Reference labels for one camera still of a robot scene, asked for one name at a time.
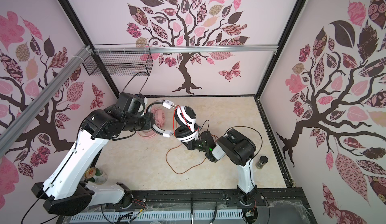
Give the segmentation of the white black headphones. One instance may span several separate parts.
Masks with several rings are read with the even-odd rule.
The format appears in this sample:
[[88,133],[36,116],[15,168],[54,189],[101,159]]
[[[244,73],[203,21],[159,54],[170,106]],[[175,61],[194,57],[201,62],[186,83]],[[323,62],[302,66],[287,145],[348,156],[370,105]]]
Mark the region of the white black headphones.
[[155,105],[162,105],[164,108],[167,108],[169,110],[173,108],[173,120],[179,125],[179,127],[174,128],[173,131],[169,131],[158,127],[154,123],[151,126],[151,129],[156,134],[161,135],[163,137],[174,136],[182,143],[188,143],[193,140],[198,140],[200,127],[196,123],[197,115],[191,107],[186,105],[176,105],[169,100],[156,100],[148,105],[148,107],[146,108],[146,113],[151,113],[151,109]]

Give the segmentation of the pink headphones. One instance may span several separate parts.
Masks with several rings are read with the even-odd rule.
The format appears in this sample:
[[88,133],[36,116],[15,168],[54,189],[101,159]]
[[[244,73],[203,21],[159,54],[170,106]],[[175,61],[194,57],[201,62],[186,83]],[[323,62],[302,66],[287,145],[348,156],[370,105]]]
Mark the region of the pink headphones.
[[[151,112],[155,118],[155,124],[157,127],[162,128],[165,125],[165,113],[160,108],[152,109]],[[153,130],[144,130],[138,132],[138,135],[143,139],[151,139],[157,136],[157,133]]]

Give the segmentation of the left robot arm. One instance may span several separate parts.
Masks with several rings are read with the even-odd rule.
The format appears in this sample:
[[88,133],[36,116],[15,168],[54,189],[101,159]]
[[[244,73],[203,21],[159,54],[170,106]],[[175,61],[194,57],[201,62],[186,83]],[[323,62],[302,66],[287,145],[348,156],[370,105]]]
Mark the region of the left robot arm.
[[111,203],[127,209],[132,204],[132,191],[125,184],[92,187],[84,182],[84,175],[103,147],[121,132],[151,129],[155,121],[151,112],[145,112],[146,103],[142,94],[120,93],[115,104],[92,111],[82,121],[76,141],[57,169],[32,187],[49,214],[75,216],[94,205]]

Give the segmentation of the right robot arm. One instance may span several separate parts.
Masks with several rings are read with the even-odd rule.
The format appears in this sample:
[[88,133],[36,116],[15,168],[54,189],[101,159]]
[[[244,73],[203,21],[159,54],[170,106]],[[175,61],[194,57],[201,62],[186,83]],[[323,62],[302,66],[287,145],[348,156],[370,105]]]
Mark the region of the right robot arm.
[[257,187],[253,179],[252,164],[256,145],[251,139],[232,127],[217,140],[213,139],[209,131],[205,131],[200,137],[190,138],[183,144],[188,150],[203,152],[206,159],[214,163],[228,157],[237,166],[239,202],[243,205],[254,203]]

